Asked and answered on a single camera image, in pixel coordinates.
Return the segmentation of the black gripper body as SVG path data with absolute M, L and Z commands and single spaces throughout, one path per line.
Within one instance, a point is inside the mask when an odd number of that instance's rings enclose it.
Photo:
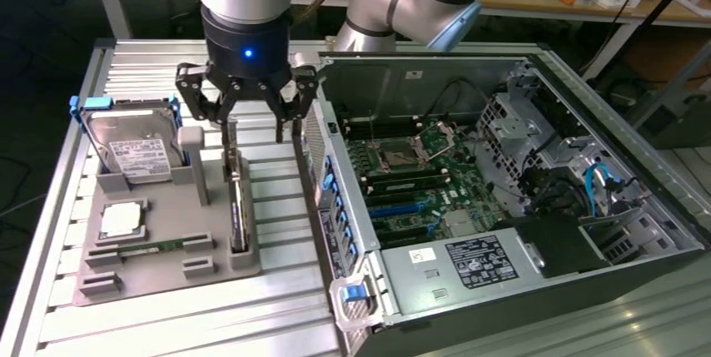
M 202 10 L 210 61 L 232 77 L 284 87 L 291 80 L 290 14 L 258 24 L 231 22 Z

